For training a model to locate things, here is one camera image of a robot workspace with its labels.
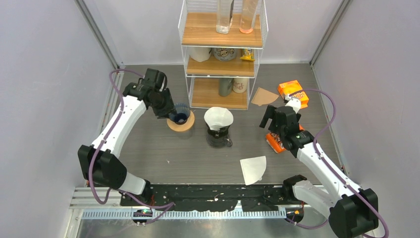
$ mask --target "white paper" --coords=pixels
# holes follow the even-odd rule
[[[233,115],[226,108],[212,107],[204,114],[204,120],[209,125],[210,130],[219,131],[222,127],[233,123]]]
[[[243,159],[240,161],[245,185],[251,185],[262,179],[267,167],[267,159],[265,156]]]

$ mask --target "brown paper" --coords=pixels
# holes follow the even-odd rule
[[[251,103],[258,106],[270,104],[274,102],[275,100],[277,100],[278,96],[279,95],[272,93],[270,91],[267,91],[263,88],[258,88]]]

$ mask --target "shelving unit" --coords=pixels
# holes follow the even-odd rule
[[[233,22],[228,34],[216,32],[217,1],[184,0],[178,23],[184,59],[185,80],[192,108],[224,107],[246,110],[254,90],[263,47],[268,34],[265,1],[260,0],[252,33],[239,31],[242,1],[235,0]],[[230,61],[219,61],[213,55],[204,62],[197,62],[189,55],[191,47],[223,47],[254,49],[255,61],[240,59],[242,51]],[[244,93],[230,93],[226,97],[218,94],[219,78],[247,77]]]

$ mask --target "wooden shelf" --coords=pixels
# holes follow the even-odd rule
[[[239,31],[240,20],[241,14],[233,14],[233,22],[229,33],[220,34],[216,32],[216,13],[189,12],[182,37],[182,45],[262,48],[260,15],[256,16],[255,27],[250,34]]]
[[[203,62],[188,60],[187,74],[254,77],[254,62],[240,59],[242,51],[238,49],[238,56],[230,61],[220,61],[213,55]]]
[[[228,109],[247,109],[247,92],[219,96],[219,80],[214,78],[195,78],[193,88],[192,107],[211,108],[222,107]]]

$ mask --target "clear glass bottle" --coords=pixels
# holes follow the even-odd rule
[[[249,34],[254,30],[258,1],[259,0],[243,0],[241,21],[239,23],[239,30],[242,33]]]
[[[233,18],[233,2],[234,0],[217,1],[216,31],[218,33],[227,34],[230,30]]]

